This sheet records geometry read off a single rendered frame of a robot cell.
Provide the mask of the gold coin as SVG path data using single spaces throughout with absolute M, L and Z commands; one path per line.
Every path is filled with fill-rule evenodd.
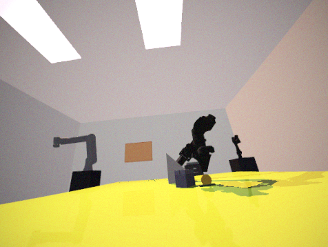
M 201 177 L 201 182 L 203 184 L 211 184 L 212 183 L 212 178 L 209 175 L 203 175 Z

